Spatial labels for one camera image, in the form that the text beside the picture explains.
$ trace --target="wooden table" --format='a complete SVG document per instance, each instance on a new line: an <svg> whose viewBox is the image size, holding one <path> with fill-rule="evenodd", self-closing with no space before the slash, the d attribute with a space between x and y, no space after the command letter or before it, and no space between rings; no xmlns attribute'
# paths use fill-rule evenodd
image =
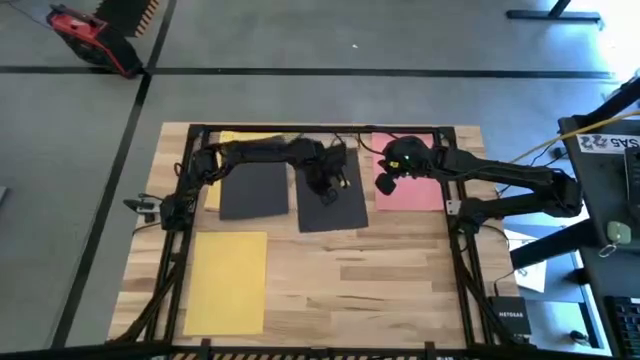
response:
<svg viewBox="0 0 640 360"><path fill-rule="evenodd" d="M188 127L188 123L162 127L147 193L164 196L174 191L173 164L181 160ZM485 156L479 127L458 126L456 133L461 149ZM309 137L330 140L333 136ZM369 135L362 139L370 142ZM355 139L345 140L357 147ZM207 188L201 191L196 231L268 233L264 333L216 336L214 345L416 348L433 341L438 348L465 347L444 212L376 211L371 153L364 149L358 153L369 216L369 227L363 229L299 233L290 167L288 215L220 221L217 212L202 208ZM496 196L491 183L466 185L469 196ZM489 223L501 227L497 221ZM482 228L476 239L489 291L495 279L512 270L511 260L504 238L496 231ZM151 298L163 242L159 227L134 236L110 338L122 334ZM201 340L182 335L190 271L187 265L175 344L197 345ZM513 276L501 280L499 287L501 295L518 294ZM470 302L476 339L481 341L477 308ZM164 330L164 318L161 315L158 334Z"/></svg>

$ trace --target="white sticker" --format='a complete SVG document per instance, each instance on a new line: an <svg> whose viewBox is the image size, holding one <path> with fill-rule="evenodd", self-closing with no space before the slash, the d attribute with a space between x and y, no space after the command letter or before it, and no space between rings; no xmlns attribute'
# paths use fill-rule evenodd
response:
<svg viewBox="0 0 640 360"><path fill-rule="evenodd" d="M624 149L640 146L640 136L588 134L577 138L580 151L586 153L624 154Z"/></svg>

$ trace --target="pink paper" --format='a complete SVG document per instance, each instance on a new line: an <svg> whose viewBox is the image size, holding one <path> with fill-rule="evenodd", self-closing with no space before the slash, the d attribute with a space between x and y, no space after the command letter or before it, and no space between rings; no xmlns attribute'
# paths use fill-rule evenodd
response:
<svg viewBox="0 0 640 360"><path fill-rule="evenodd" d="M424 141L427 146L433 145L432 135L415 135ZM389 134L373 133L371 145L376 151L382 151L393 138ZM374 180L383 172L378 161L381 155L373 155ZM396 179L396 189L389 196L376 189L376 209L395 211L437 211L443 210L442 190L440 183L433 179L404 177Z"/></svg>

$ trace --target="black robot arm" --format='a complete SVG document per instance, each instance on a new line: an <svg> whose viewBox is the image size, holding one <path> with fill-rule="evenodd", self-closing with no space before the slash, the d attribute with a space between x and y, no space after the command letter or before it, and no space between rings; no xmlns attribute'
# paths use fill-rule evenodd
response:
<svg viewBox="0 0 640 360"><path fill-rule="evenodd" d="M554 217L573 217L582 208L582 190L567 174L545 166L523 166L478 159L473 154L444 146L427 147L415 136L393 140L383 150L384 169L376 179L383 194L395 189L394 180L402 176L428 177L440 182L479 179L524 187L531 194L483 201L468 198L447 204L449 214L457 214L461 225L479 230L488 218L502 218L544 212Z"/></svg>
<svg viewBox="0 0 640 360"><path fill-rule="evenodd" d="M162 229L183 229L200 189L229 175L241 164L285 162L303 172L307 186L323 204L329 205L338 198L331 180L336 179L343 188L349 185L343 173L346 161L343 142L325 148L320 141L308 138L296 138L289 143L268 138L207 145L195 151L189 168L183 169L188 171L188 185L165 197L160 204Z"/></svg>

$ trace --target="yellow mat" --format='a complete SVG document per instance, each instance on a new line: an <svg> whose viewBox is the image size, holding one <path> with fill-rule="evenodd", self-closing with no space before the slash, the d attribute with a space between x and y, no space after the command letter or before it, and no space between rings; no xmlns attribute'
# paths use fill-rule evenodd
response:
<svg viewBox="0 0 640 360"><path fill-rule="evenodd" d="M222 131L220 132L220 140L219 142L229 142L229 141L250 141L250 140L260 140L266 139L273 136L278 136L279 133L243 133L243 132L235 132L235 131ZM207 191L207 198L204 201L204 208L206 210L220 210L220 190L221 182L216 181L213 185L209 186L209 190Z"/></svg>
<svg viewBox="0 0 640 360"><path fill-rule="evenodd" d="M184 335L261 334L267 233L196 234Z"/></svg>

